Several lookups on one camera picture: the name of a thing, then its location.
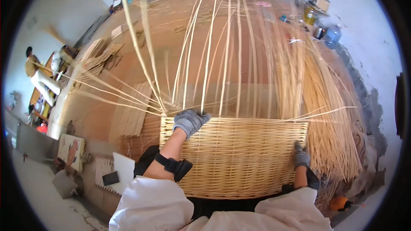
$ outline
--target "concrete floor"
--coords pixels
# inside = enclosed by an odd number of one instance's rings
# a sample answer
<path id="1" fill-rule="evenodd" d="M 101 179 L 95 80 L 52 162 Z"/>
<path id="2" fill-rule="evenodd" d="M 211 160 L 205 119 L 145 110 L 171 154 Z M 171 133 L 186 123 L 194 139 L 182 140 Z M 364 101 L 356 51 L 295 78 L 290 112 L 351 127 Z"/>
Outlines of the concrete floor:
<path id="1" fill-rule="evenodd" d="M 185 31 L 176 33 L 175 29 L 187 26 L 194 2 L 195 0 L 160 0 L 152 3 L 149 9 L 152 43 L 155 51 L 154 54 L 156 55 L 156 65 L 160 78 L 159 84 L 165 94 L 168 94 L 168 89 L 167 80 L 165 79 L 166 70 L 164 67 L 164 52 L 168 51 L 168 71 L 170 76 L 174 77 L 177 71 L 178 60 L 180 58 L 185 33 Z M 212 10 L 213 2 L 214 0 L 203 0 L 201 13 L 207 13 Z M 289 0 L 278 0 L 278 3 L 278 16 L 281 16 L 282 14 L 286 14 L 288 16 L 287 13 L 289 13 L 289 9 L 287 9 L 286 6 L 289 4 Z M 133 22 L 136 22 L 136 31 L 142 30 L 139 9 L 136 6 L 131 6 L 130 10 Z M 213 45 L 217 43 L 219 34 L 226 23 L 226 19 L 226 15 L 216 17 L 214 21 L 215 35 L 212 37 Z M 81 59 L 93 41 L 109 36 L 113 29 L 125 23 L 126 21 L 123 11 L 119 11 L 110 16 L 110 18 L 108 18 L 106 22 L 97 29 L 91 41 L 83 47 L 76 57 L 76 61 L 78 62 Z M 196 26 L 194 32 L 193 51 L 190 62 L 190 69 L 194 71 L 190 71 L 188 79 L 191 84 L 195 82 L 197 76 L 197 69 L 200 66 L 199 59 L 201 59 L 201 52 L 204 42 L 206 41 L 205 39 L 208 33 L 209 25 L 209 21 L 204 21 L 204 23 L 200 22 L 199 25 Z M 110 70 L 110 73 L 121 78 L 124 82 L 131 86 L 144 82 L 146 78 L 143 75 L 138 58 L 133 49 L 130 33 L 128 31 L 123 33 L 111 41 L 110 44 L 124 44 L 119 51 L 121 60 L 117 66 Z M 221 61 L 221 55 L 223 54 L 222 45 L 223 43 L 220 44 L 216 51 L 216 66 L 219 66 Z M 329 64 L 336 70 L 342 80 L 347 80 L 346 84 L 348 84 L 349 90 L 355 92 L 350 76 L 347 73 L 346 68 L 343 66 L 342 61 L 333 51 L 327 49 L 324 45 L 319 44 L 319 46 L 324 55 L 324 59 L 329 61 Z M 245 48 L 244 55 L 248 55 L 248 46 L 243 48 Z M 142 48 L 142 54 L 143 58 L 148 62 L 149 55 L 146 45 Z M 244 61 L 244 63 L 247 64 L 243 66 L 243 70 L 247 70 L 248 61 Z M 237 79 L 236 68 L 237 66 L 234 63 L 231 74 L 232 80 L 229 80 L 233 83 L 236 82 Z M 75 77 L 78 71 L 78 68 L 74 69 L 72 77 Z M 211 80 L 216 80 L 217 77 L 218 73 L 217 71 L 214 71 L 211 76 Z M 121 83 L 113 80 L 105 73 L 100 74 L 99 78 L 116 88 L 122 86 Z M 247 73 L 243 75 L 243 80 L 247 81 Z M 58 139 L 61 133 L 65 133 L 67 131 L 67 125 L 71 121 L 74 126 L 74 135 L 86 138 L 87 151 L 95 155 L 106 156 L 112 155 L 112 152 L 120 152 L 119 143 L 121 138 L 118 133 L 114 133 L 114 131 L 112 131 L 112 126 L 115 125 L 116 121 L 118 121 L 118 116 L 114 116 L 116 106 L 90 99 L 82 95 L 76 95 L 75 91 L 70 92 L 72 84 L 73 80 L 70 80 L 68 85 L 58 96 L 56 106 L 52 109 L 49 117 L 49 131 L 47 135 Z M 104 88 L 102 85 L 96 84 L 94 81 L 91 81 L 90 84 L 102 89 Z M 91 92 L 100 97 L 104 97 L 107 100 L 115 102 L 118 100 L 118 98 L 112 95 L 107 95 L 95 90 L 93 91 L 93 89 L 88 88 L 85 85 L 82 85 L 79 89 L 82 91 Z M 209 102 L 213 102 L 214 94 L 210 94 L 209 98 Z M 85 185 L 85 197 L 95 206 L 101 208 L 107 215 L 111 216 L 118 205 L 120 196 L 94 185 L 95 166 L 93 164 L 85 164 L 84 171 L 81 176 Z"/>

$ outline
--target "white pants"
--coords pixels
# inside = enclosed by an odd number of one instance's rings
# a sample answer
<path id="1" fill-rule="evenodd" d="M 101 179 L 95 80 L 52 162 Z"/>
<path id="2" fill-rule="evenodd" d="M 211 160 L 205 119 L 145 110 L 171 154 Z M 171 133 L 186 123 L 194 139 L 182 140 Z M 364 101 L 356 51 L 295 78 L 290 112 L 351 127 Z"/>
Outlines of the white pants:
<path id="1" fill-rule="evenodd" d="M 31 83 L 37 88 L 37 90 L 43 95 L 44 99 L 49 103 L 49 105 L 54 105 L 54 98 L 50 95 L 49 90 L 44 86 L 46 85 L 54 94 L 60 94 L 60 87 L 57 81 L 48 77 L 41 70 L 37 70 L 33 77 L 30 78 Z"/>

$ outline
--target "man in tan jacket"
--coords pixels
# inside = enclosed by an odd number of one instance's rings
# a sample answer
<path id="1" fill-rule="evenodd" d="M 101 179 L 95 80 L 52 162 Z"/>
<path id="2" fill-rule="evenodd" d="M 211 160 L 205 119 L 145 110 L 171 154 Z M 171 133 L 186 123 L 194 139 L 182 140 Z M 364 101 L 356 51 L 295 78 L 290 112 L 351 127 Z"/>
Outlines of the man in tan jacket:
<path id="1" fill-rule="evenodd" d="M 44 99 L 49 103 L 49 105 L 55 105 L 55 99 L 50 95 L 49 90 L 45 87 L 47 86 L 54 94 L 60 94 L 60 87 L 57 81 L 48 77 L 41 68 L 36 65 L 40 64 L 39 60 L 35 55 L 33 55 L 32 47 L 28 47 L 26 50 L 27 60 L 25 63 L 25 71 L 27 76 L 30 78 L 31 83 L 37 88 L 37 90 L 43 95 Z"/>

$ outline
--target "person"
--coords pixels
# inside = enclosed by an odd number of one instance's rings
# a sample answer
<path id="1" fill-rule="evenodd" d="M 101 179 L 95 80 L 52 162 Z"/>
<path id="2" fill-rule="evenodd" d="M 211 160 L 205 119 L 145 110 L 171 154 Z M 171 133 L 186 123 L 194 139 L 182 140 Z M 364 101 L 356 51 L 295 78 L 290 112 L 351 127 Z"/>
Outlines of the person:
<path id="1" fill-rule="evenodd" d="M 27 76 L 30 78 L 31 83 L 34 85 L 35 88 L 43 95 L 44 99 L 49 103 L 49 105 L 55 105 L 55 99 L 50 95 L 49 90 L 45 88 L 47 86 L 54 94 L 60 94 L 60 87 L 57 81 L 48 77 L 41 68 L 36 65 L 40 62 L 35 55 L 33 55 L 32 47 L 28 47 L 26 50 L 26 63 L 25 63 L 25 71 Z"/>
<path id="2" fill-rule="evenodd" d="M 173 134 L 160 154 L 178 159 L 184 140 L 209 119 L 209 115 L 194 110 L 178 113 Z M 194 204 L 174 182 L 173 174 L 153 160 L 144 175 L 137 176 L 122 194 L 109 230 L 332 230 L 330 220 L 314 205 L 317 190 L 309 187 L 309 166 L 309 154 L 296 143 L 292 192 L 261 200 L 254 212 L 214 211 L 210 218 L 201 216 L 192 221 Z"/>

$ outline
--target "blue water bottle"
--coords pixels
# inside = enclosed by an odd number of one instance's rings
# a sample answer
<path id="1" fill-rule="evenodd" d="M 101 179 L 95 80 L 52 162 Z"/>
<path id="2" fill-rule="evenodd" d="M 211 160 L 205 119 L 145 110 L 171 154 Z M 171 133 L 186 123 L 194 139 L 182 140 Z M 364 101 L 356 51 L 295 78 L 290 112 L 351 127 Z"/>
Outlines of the blue water bottle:
<path id="1" fill-rule="evenodd" d="M 336 44 L 341 38 L 341 30 L 337 25 L 331 25 L 324 36 L 325 44 L 329 49 L 335 49 Z"/>

